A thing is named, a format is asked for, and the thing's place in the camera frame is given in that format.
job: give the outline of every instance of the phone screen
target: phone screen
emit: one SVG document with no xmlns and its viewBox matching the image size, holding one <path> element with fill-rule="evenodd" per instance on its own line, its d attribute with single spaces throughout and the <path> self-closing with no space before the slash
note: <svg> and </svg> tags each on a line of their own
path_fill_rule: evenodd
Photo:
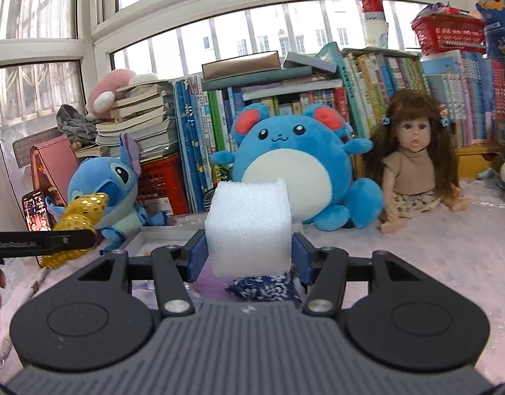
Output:
<svg viewBox="0 0 505 395">
<path fill-rule="evenodd" d="M 22 198 L 24 216 L 30 232 L 51 230 L 48 209 L 41 190 L 35 190 Z"/>
</svg>

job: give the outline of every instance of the blue patterned cloth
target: blue patterned cloth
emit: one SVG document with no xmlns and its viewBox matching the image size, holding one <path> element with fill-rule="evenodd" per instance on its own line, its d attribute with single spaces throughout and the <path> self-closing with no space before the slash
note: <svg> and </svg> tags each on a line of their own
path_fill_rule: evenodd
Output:
<svg viewBox="0 0 505 395">
<path fill-rule="evenodd" d="M 226 290 L 249 301 L 300 301 L 293 285 L 293 271 L 280 276 L 244 277 L 236 279 Z"/>
</svg>

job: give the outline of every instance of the doll face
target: doll face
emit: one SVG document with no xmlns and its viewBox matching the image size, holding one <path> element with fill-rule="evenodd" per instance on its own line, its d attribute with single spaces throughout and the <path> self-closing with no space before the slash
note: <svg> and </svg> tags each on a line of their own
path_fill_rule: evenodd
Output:
<svg viewBox="0 0 505 395">
<path fill-rule="evenodd" d="M 430 122 L 427 118 L 406 120 L 397 128 L 399 144 L 412 153 L 427 148 L 430 145 L 431 135 Z"/>
</svg>

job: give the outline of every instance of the grey cloth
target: grey cloth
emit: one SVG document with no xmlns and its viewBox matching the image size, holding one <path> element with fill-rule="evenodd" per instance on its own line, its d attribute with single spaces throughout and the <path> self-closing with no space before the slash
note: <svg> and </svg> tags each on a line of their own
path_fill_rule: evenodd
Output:
<svg viewBox="0 0 505 395">
<path fill-rule="evenodd" d="M 57 127 L 67 135 L 71 143 L 80 141 L 82 146 L 95 144 L 95 123 L 86 119 L 71 105 L 63 104 L 57 112 Z"/>
</svg>

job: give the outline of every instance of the doll hair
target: doll hair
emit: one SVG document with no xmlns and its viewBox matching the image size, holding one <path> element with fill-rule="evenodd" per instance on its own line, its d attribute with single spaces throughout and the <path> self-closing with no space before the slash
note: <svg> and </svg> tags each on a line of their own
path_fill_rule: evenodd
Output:
<svg viewBox="0 0 505 395">
<path fill-rule="evenodd" d="M 377 126 L 371 138 L 373 149 L 362 155 L 365 176 L 382 185 L 382 160 L 398 150 L 397 128 L 404 121 L 424 117 L 430 122 L 432 135 L 427 150 L 435 169 L 435 191 L 452 196 L 452 184 L 459 185 L 452 137 L 441 123 L 439 104 L 425 93 L 403 89 L 394 94 L 385 116 L 388 123 Z"/>
</svg>

